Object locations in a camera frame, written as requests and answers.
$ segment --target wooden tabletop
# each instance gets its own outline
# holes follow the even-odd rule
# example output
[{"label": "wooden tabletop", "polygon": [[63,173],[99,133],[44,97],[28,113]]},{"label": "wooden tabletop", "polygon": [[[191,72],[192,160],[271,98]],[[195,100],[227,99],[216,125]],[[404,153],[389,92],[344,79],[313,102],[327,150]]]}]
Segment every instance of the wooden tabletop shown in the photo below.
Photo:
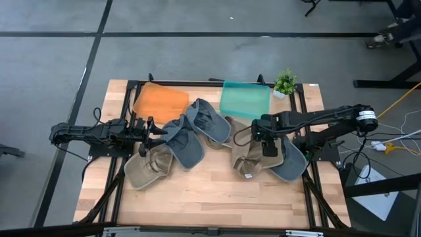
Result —
[{"label": "wooden tabletop", "polygon": [[[127,82],[110,80],[103,104],[103,121],[120,116]],[[318,85],[303,84],[303,87],[307,110],[322,110]],[[187,92],[192,103],[198,97],[207,100],[219,112],[222,88],[172,88]],[[270,113],[286,110],[291,110],[289,98],[278,99],[271,95]],[[251,120],[242,122],[250,124]],[[325,128],[325,125],[319,125],[313,126],[312,130]],[[201,141],[205,157],[192,169],[183,169],[174,160],[170,174],[165,179],[154,182],[142,191],[134,190],[125,180],[117,223],[134,226],[309,227],[301,178],[287,183],[268,170],[261,171],[252,179],[242,178],[231,168],[229,149],[213,150],[207,147],[202,137]],[[109,165],[110,157],[101,157],[87,169],[74,215],[75,221],[85,217],[103,194]],[[350,226],[338,171],[329,162],[318,162],[318,170],[326,201],[340,219]],[[317,202],[312,198],[316,223],[321,225]],[[106,221],[111,219],[113,203],[114,195],[109,201]]]}]

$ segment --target teal plastic tray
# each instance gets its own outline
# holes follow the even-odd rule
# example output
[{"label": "teal plastic tray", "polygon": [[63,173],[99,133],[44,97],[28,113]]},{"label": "teal plastic tray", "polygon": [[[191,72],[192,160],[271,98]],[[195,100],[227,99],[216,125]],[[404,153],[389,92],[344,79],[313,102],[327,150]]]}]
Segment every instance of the teal plastic tray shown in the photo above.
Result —
[{"label": "teal plastic tray", "polygon": [[269,104],[268,86],[225,81],[219,109],[224,115],[259,119],[269,112]]}]

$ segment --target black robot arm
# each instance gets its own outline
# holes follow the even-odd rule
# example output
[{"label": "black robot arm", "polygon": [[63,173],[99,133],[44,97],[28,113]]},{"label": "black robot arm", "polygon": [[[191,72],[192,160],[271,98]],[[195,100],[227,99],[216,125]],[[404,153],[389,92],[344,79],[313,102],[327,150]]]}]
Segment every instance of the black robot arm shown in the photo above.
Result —
[{"label": "black robot arm", "polygon": [[358,104],[310,113],[284,111],[274,115],[262,115],[260,119],[252,122],[251,133],[254,140],[262,142],[263,153],[266,156],[277,156],[275,139],[305,126],[333,122],[336,124],[321,132],[311,132],[305,138],[296,138],[294,144],[301,151],[308,151],[314,147],[323,147],[326,142],[350,132],[357,131],[359,136],[364,136],[378,127],[373,108]]},{"label": "black robot arm", "polygon": [[111,151],[141,142],[139,154],[145,156],[148,149],[165,143],[164,140],[150,138],[150,133],[162,135],[166,134],[166,131],[157,128],[152,117],[149,117],[147,122],[138,118],[135,126],[130,126],[124,119],[116,118],[95,126],[71,126],[60,123],[51,128],[49,139],[55,145],[83,141]]}]

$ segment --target gray floor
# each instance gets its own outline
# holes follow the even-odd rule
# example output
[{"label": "gray floor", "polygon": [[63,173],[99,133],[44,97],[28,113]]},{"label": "gray floor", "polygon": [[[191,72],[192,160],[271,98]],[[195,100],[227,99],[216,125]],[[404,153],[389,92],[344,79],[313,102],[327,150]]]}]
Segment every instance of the gray floor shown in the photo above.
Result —
[{"label": "gray floor", "polygon": [[[0,31],[95,32],[105,2],[3,0]],[[375,32],[393,21],[385,3],[323,1],[305,18],[308,8],[296,0],[114,0],[105,31]],[[23,159],[0,159],[0,216],[7,217],[0,219],[0,229],[31,225],[55,153],[47,139],[49,129],[66,120],[92,43],[92,38],[0,38],[0,143],[27,152]],[[352,80],[387,80],[413,62],[407,46],[370,51],[361,39],[103,38],[77,124],[93,124],[92,109],[102,105],[109,79],[144,79],[149,72],[156,80],[213,77],[249,82],[262,73],[269,82],[290,68],[299,82],[320,84],[326,108],[365,103],[382,111],[405,91],[355,89]],[[410,94],[380,122],[400,127],[405,113],[421,109],[420,95]],[[419,119],[421,113],[409,115],[405,130],[419,129]],[[397,132],[383,126],[378,131]],[[343,139],[347,147],[359,146],[352,135]],[[78,143],[69,148],[81,155],[87,149]],[[367,154],[401,174],[420,172],[421,159],[406,151]],[[71,223],[83,165],[66,156],[47,225]],[[386,177],[397,176],[373,167]],[[366,228],[358,217],[351,219],[353,226]]]}]

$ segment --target chair leg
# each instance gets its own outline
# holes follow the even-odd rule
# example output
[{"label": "chair leg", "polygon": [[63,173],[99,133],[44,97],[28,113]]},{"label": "chair leg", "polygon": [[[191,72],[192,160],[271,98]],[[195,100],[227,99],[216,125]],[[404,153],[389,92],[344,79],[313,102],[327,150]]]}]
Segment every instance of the chair leg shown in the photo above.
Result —
[{"label": "chair leg", "polygon": [[307,17],[313,10],[315,10],[315,8],[317,7],[317,4],[320,2],[321,0],[318,1],[311,1],[311,3],[313,4],[313,6],[305,13],[305,17]]},{"label": "chair leg", "polygon": [[23,157],[25,153],[20,151],[18,148],[0,144],[0,156],[1,155],[14,155],[15,157]]}]

